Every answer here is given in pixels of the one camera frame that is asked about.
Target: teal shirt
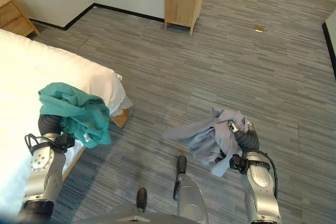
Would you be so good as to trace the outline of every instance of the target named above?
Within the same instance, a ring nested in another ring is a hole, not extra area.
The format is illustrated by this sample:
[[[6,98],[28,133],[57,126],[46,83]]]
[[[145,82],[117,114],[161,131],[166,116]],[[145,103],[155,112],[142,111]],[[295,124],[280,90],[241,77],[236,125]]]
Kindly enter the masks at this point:
[[[110,110],[100,97],[62,82],[51,83],[38,93],[43,104],[40,114],[63,116],[64,133],[71,134],[88,148],[112,142],[108,131]]]

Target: gray carpet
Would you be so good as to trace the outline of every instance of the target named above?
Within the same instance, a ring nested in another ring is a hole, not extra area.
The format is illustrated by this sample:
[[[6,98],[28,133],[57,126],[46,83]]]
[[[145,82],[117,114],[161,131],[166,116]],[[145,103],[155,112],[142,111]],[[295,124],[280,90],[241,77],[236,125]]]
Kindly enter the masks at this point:
[[[176,157],[203,192],[210,223],[246,223],[239,174],[211,175],[188,150],[162,139],[170,127],[207,118],[212,106],[252,120],[274,159],[284,223],[335,223],[336,82],[321,24],[335,0],[204,0],[187,29],[95,8],[68,31],[35,40],[77,53],[123,75],[134,102],[114,144],[86,150],[65,181],[53,220],[67,223],[135,202],[176,213]],[[266,28],[258,33],[253,27]]]

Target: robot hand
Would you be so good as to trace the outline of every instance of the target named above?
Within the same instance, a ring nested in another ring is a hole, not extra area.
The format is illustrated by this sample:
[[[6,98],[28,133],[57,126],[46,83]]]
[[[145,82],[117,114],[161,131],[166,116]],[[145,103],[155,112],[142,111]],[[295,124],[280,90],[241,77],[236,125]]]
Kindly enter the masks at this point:
[[[60,116],[41,115],[38,126],[42,136],[29,134],[25,137],[32,159],[17,221],[46,223],[52,215],[62,188],[62,170],[66,161],[64,153],[75,145],[75,139],[70,135],[60,135],[60,121]]]
[[[238,170],[242,175],[241,184],[245,191],[245,207],[249,223],[282,224],[277,203],[277,174],[272,159],[259,151],[259,140],[252,123],[247,122],[248,132],[240,131],[234,122],[228,123],[236,136],[243,156],[234,154],[230,160],[230,168]],[[266,157],[274,171],[275,184],[269,174],[270,165],[264,162]]]

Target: white bedsheet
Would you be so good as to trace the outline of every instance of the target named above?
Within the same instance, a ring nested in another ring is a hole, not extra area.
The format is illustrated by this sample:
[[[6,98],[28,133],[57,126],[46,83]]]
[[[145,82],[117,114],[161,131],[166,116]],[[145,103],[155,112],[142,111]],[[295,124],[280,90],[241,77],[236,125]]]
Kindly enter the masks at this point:
[[[64,82],[103,98],[111,114],[125,91],[113,70],[1,29],[0,59],[0,215],[12,215],[20,209],[29,175],[24,136],[39,135],[38,91],[52,82]],[[76,141],[69,149],[66,167],[80,148]]]

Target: wooden nightstand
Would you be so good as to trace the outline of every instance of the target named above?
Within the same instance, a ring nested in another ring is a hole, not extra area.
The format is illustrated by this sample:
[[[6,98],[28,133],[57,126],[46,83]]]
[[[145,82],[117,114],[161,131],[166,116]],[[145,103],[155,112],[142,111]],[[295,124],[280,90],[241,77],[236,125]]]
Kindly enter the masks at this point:
[[[22,36],[27,36],[32,31],[40,35],[14,0],[0,0],[0,28]]]
[[[201,5],[202,0],[164,0],[164,28],[168,23],[188,26],[193,34]]]

